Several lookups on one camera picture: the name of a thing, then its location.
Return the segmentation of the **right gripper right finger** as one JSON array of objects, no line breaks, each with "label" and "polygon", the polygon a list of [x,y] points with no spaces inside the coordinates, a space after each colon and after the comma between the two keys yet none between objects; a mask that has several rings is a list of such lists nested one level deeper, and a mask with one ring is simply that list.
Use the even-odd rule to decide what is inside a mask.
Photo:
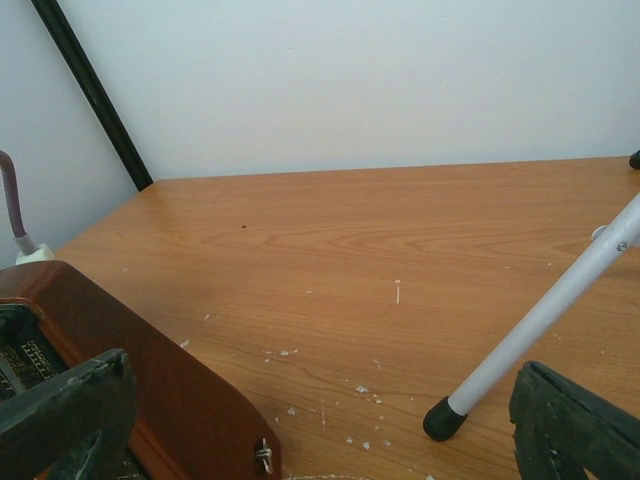
[{"label": "right gripper right finger", "polygon": [[518,372],[509,416],[522,479],[639,477],[639,419],[540,362]]}]

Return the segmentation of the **brown wooden metronome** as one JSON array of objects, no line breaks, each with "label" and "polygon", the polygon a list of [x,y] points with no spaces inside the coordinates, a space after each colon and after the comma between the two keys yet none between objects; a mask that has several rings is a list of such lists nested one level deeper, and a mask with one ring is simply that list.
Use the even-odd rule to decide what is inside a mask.
[{"label": "brown wooden metronome", "polygon": [[154,479],[279,479],[280,441],[235,387],[63,261],[1,272],[1,301],[36,314],[68,366],[123,349],[137,377],[129,446]]}]

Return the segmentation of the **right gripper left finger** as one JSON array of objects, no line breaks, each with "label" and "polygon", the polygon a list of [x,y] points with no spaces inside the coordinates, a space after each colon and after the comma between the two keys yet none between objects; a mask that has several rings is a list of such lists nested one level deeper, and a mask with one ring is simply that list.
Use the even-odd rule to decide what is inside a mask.
[{"label": "right gripper left finger", "polygon": [[137,418],[127,353],[106,351],[1,405],[1,477],[114,479]]}]

